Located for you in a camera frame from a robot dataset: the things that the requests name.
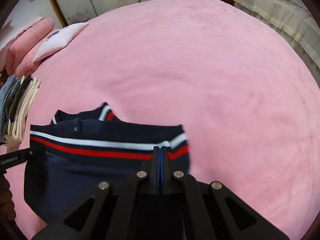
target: folded shirt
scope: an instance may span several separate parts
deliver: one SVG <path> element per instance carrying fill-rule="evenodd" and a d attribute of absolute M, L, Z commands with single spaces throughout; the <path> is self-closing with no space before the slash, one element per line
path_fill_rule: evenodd
<path fill-rule="evenodd" d="M 30 146 L 44 154 L 27 161 L 24 196 L 45 222 L 99 182 L 118 181 L 139 171 L 143 161 L 152 159 L 154 146 L 167 147 L 168 158 L 188 172 L 188 143 L 181 125 L 107 121 L 114 115 L 110 111 L 107 103 L 75 115 L 59 110 L 52 124 L 31 125 Z"/>

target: red stripe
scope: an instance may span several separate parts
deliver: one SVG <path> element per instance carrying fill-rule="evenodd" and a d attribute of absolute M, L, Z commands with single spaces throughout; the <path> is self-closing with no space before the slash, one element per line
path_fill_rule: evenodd
<path fill-rule="evenodd" d="M 78 155 L 85 155 L 85 156 L 94 156 L 94 157 L 108 157 L 108 158 L 121 158 L 121 159 L 135 159 L 135 160 L 150 160 L 152 159 L 152 155 L 140 154 L 140 153 L 123 153 L 123 152 L 110 152 L 110 151 L 95 151 L 95 150 L 85 150 L 85 149 L 77 149 L 77 148 L 70 148 L 61 145 L 57 145 L 41 138 L 37 137 L 30 137 L 31 141 L 40 142 L 48 147 L 53 149 L 78 154 Z M 183 146 L 177 149 L 174 153 L 168 152 L 168 158 L 171 160 L 175 160 L 180 156 L 188 153 L 188 145 Z"/>
<path fill-rule="evenodd" d="M 84 149 L 76 149 L 76 148 L 69 148 L 65 146 L 56 145 L 54 143 L 48 142 L 46 140 L 37 138 L 37 137 L 30 137 L 30 140 L 40 142 L 44 145 L 47 145 L 53 149 L 79 154 L 79 155 L 86 155 L 86 156 L 94 156 L 94 157 L 108 157 L 108 158 L 122 158 L 122 159 L 135 159 L 135 160 L 150 160 L 152 159 L 152 155 L 140 154 L 140 153 L 121 153 L 121 152 L 106 152 L 106 151 L 94 151 L 94 150 L 84 150 Z"/>
<path fill-rule="evenodd" d="M 112 112 L 112 111 L 109 111 L 109 113 L 107 114 L 106 116 L 106 120 L 107 121 L 111 121 L 112 118 L 114 118 L 116 115 Z"/>
<path fill-rule="evenodd" d="M 171 160 L 175 160 L 188 152 L 189 152 L 189 147 L 188 145 L 186 145 L 177 149 L 174 153 L 168 152 L 168 158 Z"/>

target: white pillowcase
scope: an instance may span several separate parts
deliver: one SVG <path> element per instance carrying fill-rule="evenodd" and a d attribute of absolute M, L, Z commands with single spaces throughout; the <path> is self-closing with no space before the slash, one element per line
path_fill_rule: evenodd
<path fill-rule="evenodd" d="M 33 62 L 48 57 L 65 48 L 89 23 L 75 23 L 52 33 L 36 52 Z"/>

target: pillow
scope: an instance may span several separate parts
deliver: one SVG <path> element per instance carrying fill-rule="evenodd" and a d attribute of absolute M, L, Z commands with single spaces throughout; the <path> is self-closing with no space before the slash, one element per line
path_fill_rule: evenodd
<path fill-rule="evenodd" d="M 65 48 L 89 23 L 75 23 L 53 34 L 42 43 L 33 62 L 48 57 Z"/>
<path fill-rule="evenodd" d="M 41 44 L 50 36 L 52 33 L 55 33 L 58 29 L 51 31 L 46 37 L 44 37 L 41 41 L 39 41 L 22 59 L 20 64 L 14 70 L 14 75 L 18 78 L 22 76 L 31 75 L 37 68 L 41 65 L 44 60 L 39 60 L 37 62 L 33 62 L 33 58 L 35 57 L 36 52 L 38 51 Z"/>
<path fill-rule="evenodd" d="M 41 21 L 44 17 L 38 17 L 34 21 L 24 25 L 23 27 L 19 28 L 13 34 L 9 35 L 4 42 L 0 45 L 0 71 L 2 71 L 5 67 L 5 62 L 7 59 L 7 53 L 11 46 L 11 44 L 27 29 L 31 28 L 33 25 Z"/>
<path fill-rule="evenodd" d="M 54 28 L 51 18 L 44 18 L 19 36 L 10 46 L 5 69 L 12 75 L 23 57 Z"/>

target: bedspread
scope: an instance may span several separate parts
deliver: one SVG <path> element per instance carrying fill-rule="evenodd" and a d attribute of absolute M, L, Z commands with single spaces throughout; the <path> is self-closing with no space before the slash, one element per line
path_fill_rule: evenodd
<path fill-rule="evenodd" d="M 126 122 L 182 124 L 191 174 L 221 181 L 291 240 L 320 210 L 319 88 L 278 33 L 231 5 L 154 0 L 107 12 L 35 75 L 27 127 L 107 101 Z M 40 226 L 23 170 L 7 178 L 31 238 Z"/>

